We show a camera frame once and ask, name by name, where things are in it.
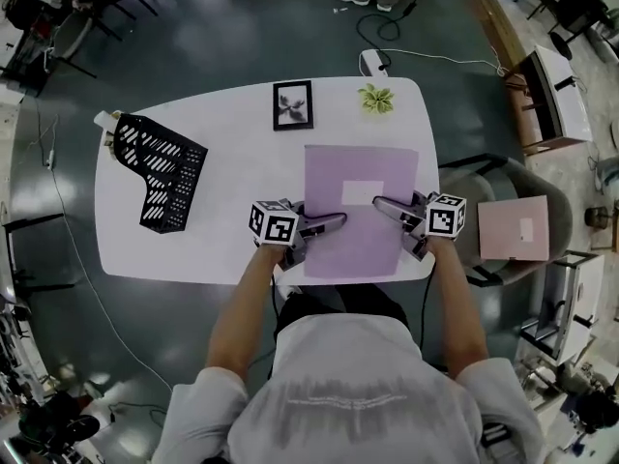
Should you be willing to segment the black picture frame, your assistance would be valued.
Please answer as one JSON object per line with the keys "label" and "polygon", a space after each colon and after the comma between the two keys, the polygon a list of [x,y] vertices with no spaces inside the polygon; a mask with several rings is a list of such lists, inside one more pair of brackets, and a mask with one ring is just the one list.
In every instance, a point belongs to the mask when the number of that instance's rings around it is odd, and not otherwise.
{"label": "black picture frame", "polygon": [[312,83],[309,79],[273,84],[273,130],[313,128]]}

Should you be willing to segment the pink square box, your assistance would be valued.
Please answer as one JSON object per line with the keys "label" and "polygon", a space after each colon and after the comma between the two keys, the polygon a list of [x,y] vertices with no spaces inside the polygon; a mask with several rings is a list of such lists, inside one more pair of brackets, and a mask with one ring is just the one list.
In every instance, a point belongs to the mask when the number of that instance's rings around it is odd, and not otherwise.
{"label": "pink square box", "polygon": [[548,260],[548,207],[545,195],[479,203],[478,222],[483,259]]}

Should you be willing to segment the white cup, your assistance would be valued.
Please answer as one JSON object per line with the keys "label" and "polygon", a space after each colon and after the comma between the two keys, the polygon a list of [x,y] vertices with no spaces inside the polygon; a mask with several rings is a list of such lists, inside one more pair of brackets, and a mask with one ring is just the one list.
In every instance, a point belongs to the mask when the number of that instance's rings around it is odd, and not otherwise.
{"label": "white cup", "polygon": [[94,118],[94,123],[100,127],[103,131],[103,145],[108,150],[111,158],[116,159],[114,152],[114,139],[115,132],[120,120],[122,112],[115,110],[112,113],[108,113],[104,110],[99,112]]}

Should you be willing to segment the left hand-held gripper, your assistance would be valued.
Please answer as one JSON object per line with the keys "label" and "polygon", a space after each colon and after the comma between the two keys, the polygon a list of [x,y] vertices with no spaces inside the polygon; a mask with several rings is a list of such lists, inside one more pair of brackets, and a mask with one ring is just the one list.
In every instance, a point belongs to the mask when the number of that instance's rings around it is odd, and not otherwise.
{"label": "left hand-held gripper", "polygon": [[345,213],[307,217],[303,201],[254,201],[251,204],[250,231],[257,246],[283,248],[284,254],[278,266],[286,272],[305,261],[307,240],[311,236],[339,230],[346,221]]}

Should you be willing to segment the person's white shirt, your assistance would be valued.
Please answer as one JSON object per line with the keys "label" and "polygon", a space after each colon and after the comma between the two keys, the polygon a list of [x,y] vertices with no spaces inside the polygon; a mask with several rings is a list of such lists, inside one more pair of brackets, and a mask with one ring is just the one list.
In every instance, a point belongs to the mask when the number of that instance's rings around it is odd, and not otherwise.
{"label": "person's white shirt", "polygon": [[174,388],[152,464],[542,464],[545,439],[508,360],[456,379],[390,317],[325,314],[278,338],[255,394],[202,369]]}

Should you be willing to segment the black mesh file holder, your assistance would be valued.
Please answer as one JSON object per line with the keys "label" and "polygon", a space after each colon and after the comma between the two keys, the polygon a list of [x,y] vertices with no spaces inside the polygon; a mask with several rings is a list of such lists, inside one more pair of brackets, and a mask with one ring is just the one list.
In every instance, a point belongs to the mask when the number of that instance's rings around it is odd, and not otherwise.
{"label": "black mesh file holder", "polygon": [[114,156],[146,187],[139,224],[159,234],[184,231],[208,149],[145,116],[116,120]]}

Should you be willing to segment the person's white shoe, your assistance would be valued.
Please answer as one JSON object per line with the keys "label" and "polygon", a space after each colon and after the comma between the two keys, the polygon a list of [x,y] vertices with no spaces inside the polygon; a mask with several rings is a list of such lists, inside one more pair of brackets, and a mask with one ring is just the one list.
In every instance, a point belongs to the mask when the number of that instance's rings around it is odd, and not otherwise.
{"label": "person's white shoe", "polygon": [[281,285],[275,284],[272,286],[272,302],[275,305],[284,304],[294,295],[301,295],[302,289],[296,285]]}

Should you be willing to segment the person's black trousers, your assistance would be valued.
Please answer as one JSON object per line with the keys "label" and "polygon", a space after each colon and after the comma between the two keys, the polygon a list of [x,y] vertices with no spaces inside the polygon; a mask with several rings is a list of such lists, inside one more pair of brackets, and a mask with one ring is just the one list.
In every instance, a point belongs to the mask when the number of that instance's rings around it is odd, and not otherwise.
{"label": "person's black trousers", "polygon": [[293,289],[280,310],[274,335],[304,317],[336,313],[386,316],[409,327],[400,304],[375,284],[339,284]]}

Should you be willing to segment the purple folder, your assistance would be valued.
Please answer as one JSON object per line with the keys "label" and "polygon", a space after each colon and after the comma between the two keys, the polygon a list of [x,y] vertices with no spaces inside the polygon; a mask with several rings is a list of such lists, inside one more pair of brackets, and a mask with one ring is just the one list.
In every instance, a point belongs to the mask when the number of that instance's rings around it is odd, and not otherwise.
{"label": "purple folder", "polygon": [[411,202],[419,155],[410,149],[308,145],[305,214],[344,213],[342,228],[309,243],[305,275],[321,279],[392,276],[401,253],[401,226],[372,204],[376,196]]}

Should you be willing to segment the beige chair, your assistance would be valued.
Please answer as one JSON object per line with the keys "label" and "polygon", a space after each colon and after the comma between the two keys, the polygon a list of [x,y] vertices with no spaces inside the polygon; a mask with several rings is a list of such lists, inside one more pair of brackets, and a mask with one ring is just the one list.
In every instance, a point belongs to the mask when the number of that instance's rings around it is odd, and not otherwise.
{"label": "beige chair", "polygon": [[51,62],[65,64],[92,78],[97,76],[72,61],[93,27],[93,19],[86,14],[73,12],[54,30],[49,46],[44,52],[44,69],[48,73]]}

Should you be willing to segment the person's left forearm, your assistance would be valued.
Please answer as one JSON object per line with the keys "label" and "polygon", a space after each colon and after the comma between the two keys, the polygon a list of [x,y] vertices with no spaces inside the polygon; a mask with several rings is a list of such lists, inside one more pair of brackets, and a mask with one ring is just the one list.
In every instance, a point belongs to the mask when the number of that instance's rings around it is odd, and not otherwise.
{"label": "person's left forearm", "polygon": [[212,330],[207,367],[223,368],[247,380],[262,335],[271,277],[284,251],[285,247],[278,245],[262,245],[255,250]]}

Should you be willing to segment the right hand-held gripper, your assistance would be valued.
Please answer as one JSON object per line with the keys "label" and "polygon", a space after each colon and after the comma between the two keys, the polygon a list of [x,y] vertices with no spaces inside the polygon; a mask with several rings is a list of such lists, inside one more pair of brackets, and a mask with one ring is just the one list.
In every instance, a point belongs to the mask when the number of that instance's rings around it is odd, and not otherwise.
{"label": "right hand-held gripper", "polygon": [[448,193],[431,193],[426,200],[414,194],[405,204],[384,196],[375,196],[372,204],[385,216],[410,223],[402,237],[403,248],[418,261],[427,254],[427,238],[441,237],[455,240],[466,219],[465,198]]}

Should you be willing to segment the white side table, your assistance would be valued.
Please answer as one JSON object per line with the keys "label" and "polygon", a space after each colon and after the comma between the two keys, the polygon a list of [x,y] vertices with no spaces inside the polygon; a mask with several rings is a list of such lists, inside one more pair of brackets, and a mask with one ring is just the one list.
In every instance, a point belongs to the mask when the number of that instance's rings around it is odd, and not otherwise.
{"label": "white side table", "polygon": [[597,322],[603,277],[602,255],[572,250],[535,272],[520,337],[555,366],[577,358]]}

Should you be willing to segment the small white cabinet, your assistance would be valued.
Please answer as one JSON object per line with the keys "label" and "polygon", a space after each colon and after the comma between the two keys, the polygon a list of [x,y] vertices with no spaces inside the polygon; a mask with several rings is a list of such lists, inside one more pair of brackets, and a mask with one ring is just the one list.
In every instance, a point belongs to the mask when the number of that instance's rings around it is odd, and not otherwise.
{"label": "small white cabinet", "polygon": [[578,79],[569,61],[536,45],[505,74],[525,156],[593,140]]}

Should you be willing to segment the person's right forearm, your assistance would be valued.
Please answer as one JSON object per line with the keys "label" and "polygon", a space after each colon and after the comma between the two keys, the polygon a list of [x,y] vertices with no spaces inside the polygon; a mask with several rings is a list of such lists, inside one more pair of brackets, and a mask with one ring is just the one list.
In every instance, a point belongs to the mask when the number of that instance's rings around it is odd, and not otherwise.
{"label": "person's right forearm", "polygon": [[455,243],[431,236],[427,245],[441,293],[444,360],[456,379],[466,367],[488,358],[486,333]]}

